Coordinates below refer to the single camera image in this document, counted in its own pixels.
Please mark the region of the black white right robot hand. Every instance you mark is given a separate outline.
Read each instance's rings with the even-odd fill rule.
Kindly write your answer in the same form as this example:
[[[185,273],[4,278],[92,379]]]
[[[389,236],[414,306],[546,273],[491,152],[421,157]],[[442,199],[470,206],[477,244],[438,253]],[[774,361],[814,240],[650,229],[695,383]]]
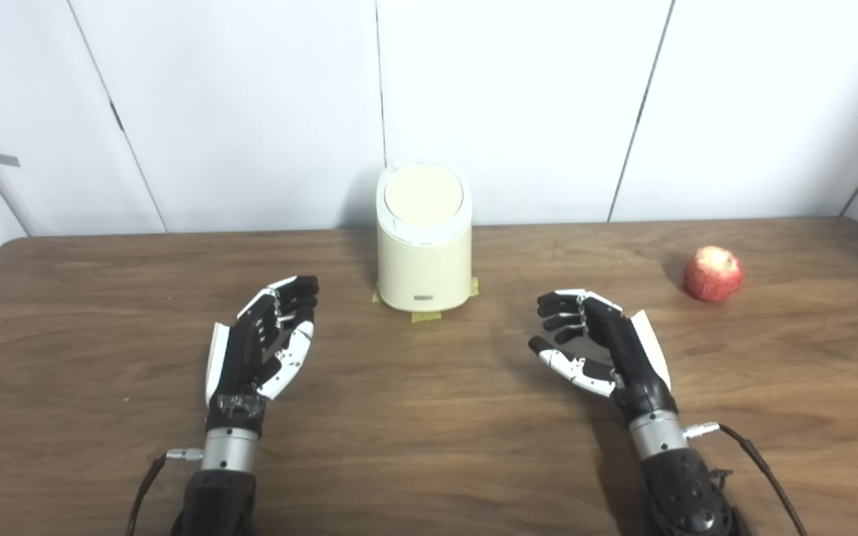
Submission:
[[[537,306],[542,328],[553,339],[534,336],[528,346],[549,369],[573,386],[611,399],[626,424],[657,412],[678,416],[670,385],[653,360],[661,355],[658,340],[641,313],[629,318],[619,305],[586,289],[555,290],[539,296]],[[610,364],[562,349],[576,338],[605,349]]]

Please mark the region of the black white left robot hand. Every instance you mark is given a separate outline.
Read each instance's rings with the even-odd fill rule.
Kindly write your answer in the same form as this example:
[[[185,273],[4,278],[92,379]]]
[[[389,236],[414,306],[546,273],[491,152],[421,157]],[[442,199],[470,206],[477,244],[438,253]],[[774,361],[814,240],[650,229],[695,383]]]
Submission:
[[[314,339],[315,275],[280,279],[258,290],[232,325],[212,330],[205,376],[205,431],[262,434],[268,401],[302,369]]]

